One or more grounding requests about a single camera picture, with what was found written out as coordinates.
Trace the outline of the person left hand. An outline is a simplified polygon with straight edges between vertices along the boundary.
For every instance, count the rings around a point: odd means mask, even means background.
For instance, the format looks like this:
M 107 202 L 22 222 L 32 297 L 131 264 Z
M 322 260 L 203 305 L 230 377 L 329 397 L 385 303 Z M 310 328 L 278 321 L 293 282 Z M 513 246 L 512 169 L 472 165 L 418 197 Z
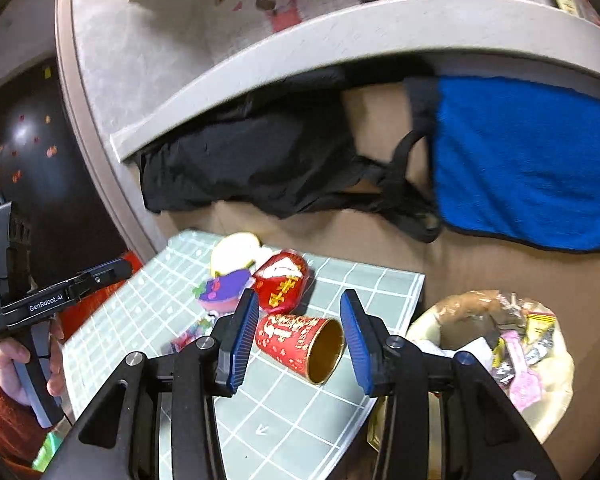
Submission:
M 64 358 L 60 348 L 63 339 L 60 323 L 53 320 L 50 322 L 50 379 L 46 385 L 51 396 L 61 396 L 65 391 Z M 0 340 L 0 388 L 6 396 L 24 406 L 31 403 L 18 378 L 15 364 L 27 364 L 29 359 L 30 352 L 14 338 Z

